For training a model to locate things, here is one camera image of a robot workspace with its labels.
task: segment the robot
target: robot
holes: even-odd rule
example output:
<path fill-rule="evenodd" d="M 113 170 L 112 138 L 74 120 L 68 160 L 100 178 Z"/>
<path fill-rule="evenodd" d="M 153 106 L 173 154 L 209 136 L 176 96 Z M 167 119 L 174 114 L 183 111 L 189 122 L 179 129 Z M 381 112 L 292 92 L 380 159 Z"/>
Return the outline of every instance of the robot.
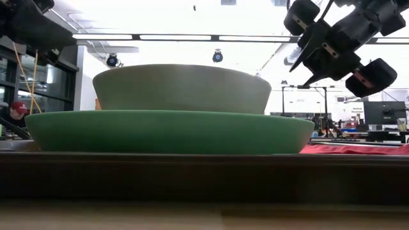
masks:
<path fill-rule="evenodd" d="M 364 97 L 395 81 L 397 73 L 384 60 L 364 66 L 355 51 L 377 33 L 387 36 L 404 28 L 401 12 L 409 8 L 409 0 L 330 0 L 317 21 L 320 8 L 311 0 L 295 0 L 291 6 L 287 1 L 284 25 L 292 35 L 302 35 L 297 43 L 301 52 L 290 71 L 303 63 L 313 73 L 304 86 L 327 77 L 338 81 L 351 73 L 346 87 Z M 354 5 L 355 10 L 330 26 L 324 17 L 332 3 Z M 0 0 L 0 38 L 27 45 L 53 62 L 50 57 L 76 44 L 71 32 L 43 16 L 53 6 L 52 0 Z"/>
<path fill-rule="evenodd" d="M 77 40 L 43 15 L 53 6 L 53 0 L 0 0 L 0 38 L 7 36 L 37 50 L 43 65 L 55 63 L 64 47 Z"/>
<path fill-rule="evenodd" d="M 354 5 L 355 9 L 333 26 L 324 17 L 332 3 L 338 7 Z M 284 19 L 298 41 L 300 55 L 290 71 L 303 63 L 313 76 L 304 84 L 330 77 L 338 81 L 352 73 L 346 87 L 358 97 L 369 96 L 390 86 L 397 77 L 395 70 L 378 58 L 364 66 L 355 51 L 377 33 L 387 36 L 406 26 L 401 12 L 409 7 L 407 0 L 330 0 L 321 17 L 314 21 L 320 8 L 311 0 L 296 0 Z"/>

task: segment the red cap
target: red cap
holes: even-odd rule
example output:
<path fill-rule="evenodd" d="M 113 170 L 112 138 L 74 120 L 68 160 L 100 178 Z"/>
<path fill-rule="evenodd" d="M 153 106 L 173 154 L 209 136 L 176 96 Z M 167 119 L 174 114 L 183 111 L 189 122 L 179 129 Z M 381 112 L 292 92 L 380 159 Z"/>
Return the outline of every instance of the red cap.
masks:
<path fill-rule="evenodd" d="M 27 114 L 28 110 L 24 102 L 13 102 L 11 109 L 16 110 L 19 114 Z"/>

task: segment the stacked bowls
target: stacked bowls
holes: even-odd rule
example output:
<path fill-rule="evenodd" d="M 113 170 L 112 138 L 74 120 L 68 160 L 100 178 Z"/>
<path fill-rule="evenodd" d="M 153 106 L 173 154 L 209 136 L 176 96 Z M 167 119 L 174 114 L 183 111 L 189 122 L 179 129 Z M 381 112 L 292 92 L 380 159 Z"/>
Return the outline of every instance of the stacked bowls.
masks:
<path fill-rule="evenodd" d="M 101 111 L 26 118 L 43 150 L 298 153 L 313 132 L 309 121 L 263 115 L 272 90 L 269 83 L 235 70 L 128 66 L 98 74 L 93 85 Z"/>

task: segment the computer monitor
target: computer monitor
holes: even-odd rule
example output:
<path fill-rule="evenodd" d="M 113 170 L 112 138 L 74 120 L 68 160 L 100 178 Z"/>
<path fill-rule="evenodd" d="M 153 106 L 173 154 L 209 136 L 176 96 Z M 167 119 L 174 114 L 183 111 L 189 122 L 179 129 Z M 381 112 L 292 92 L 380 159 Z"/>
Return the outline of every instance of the computer monitor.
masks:
<path fill-rule="evenodd" d="M 367 125 L 397 125 L 398 118 L 406 119 L 406 106 L 404 102 L 364 102 L 364 113 Z"/>

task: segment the camera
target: camera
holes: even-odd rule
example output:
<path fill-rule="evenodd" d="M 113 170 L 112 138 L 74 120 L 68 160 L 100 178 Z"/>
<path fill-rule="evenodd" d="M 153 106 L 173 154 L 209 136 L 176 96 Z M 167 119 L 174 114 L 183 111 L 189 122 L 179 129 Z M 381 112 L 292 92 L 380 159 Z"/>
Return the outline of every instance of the camera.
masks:
<path fill-rule="evenodd" d="M 221 62 L 223 61 L 223 55 L 220 49 L 216 49 L 215 54 L 213 54 L 213 62 Z"/>
<path fill-rule="evenodd" d="M 109 54 L 107 65 L 110 67 L 122 67 L 123 63 L 118 59 L 117 54 Z"/>

